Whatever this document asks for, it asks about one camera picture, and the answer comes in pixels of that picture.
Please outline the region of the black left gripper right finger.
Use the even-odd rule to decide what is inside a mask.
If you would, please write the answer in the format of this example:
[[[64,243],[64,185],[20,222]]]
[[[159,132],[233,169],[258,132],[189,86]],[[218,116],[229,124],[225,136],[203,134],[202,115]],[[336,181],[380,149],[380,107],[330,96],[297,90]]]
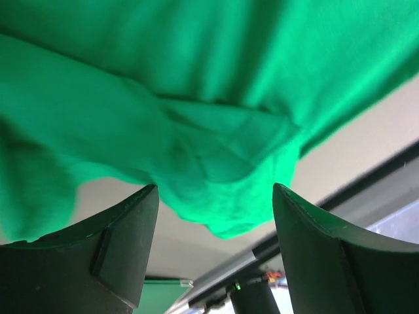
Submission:
[[[273,186],[294,313],[417,313],[418,245],[376,234]]]

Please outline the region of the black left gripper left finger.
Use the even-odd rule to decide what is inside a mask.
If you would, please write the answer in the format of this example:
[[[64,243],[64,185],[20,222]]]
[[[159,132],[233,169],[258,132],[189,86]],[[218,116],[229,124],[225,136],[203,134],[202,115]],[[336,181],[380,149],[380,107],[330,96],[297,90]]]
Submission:
[[[158,214],[148,185],[33,242],[1,247],[2,313],[131,313],[139,306]]]

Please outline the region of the green t shirt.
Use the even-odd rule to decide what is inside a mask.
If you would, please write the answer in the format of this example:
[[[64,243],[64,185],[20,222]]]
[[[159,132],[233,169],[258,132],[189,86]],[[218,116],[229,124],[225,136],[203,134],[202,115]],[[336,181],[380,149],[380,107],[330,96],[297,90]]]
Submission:
[[[2,1],[1,231],[55,232],[114,177],[246,234],[274,183],[417,72],[417,1]]]

